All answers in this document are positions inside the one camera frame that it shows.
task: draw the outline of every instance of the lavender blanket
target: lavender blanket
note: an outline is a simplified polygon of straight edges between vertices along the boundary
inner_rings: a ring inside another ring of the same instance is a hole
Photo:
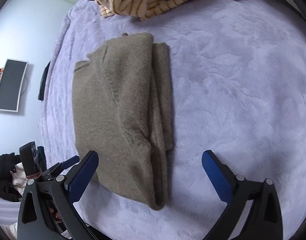
[[[114,240],[203,239],[225,208],[201,165],[211,149],[235,174],[274,180],[289,239],[306,216],[306,23],[273,0],[191,0],[144,22],[103,19],[80,0],[64,18],[41,107],[48,166],[77,154],[75,63],[138,32],[171,48],[169,201],[155,212],[90,183],[76,204],[81,217]]]

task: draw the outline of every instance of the monitor screen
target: monitor screen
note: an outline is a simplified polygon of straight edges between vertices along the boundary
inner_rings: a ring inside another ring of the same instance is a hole
[[[0,79],[0,110],[18,111],[19,96],[27,66],[26,61],[8,59]]]

